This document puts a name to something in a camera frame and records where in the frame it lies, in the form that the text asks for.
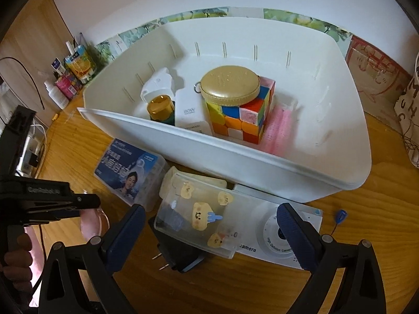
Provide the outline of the person's left hand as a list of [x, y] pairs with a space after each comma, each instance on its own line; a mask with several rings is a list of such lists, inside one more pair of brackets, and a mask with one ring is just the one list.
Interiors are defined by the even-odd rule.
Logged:
[[33, 274], [30, 268], [33, 263], [31, 238], [23, 233], [17, 238], [17, 244], [17, 250], [4, 254], [2, 271], [17, 290], [31, 294], [33, 291], [31, 284]]

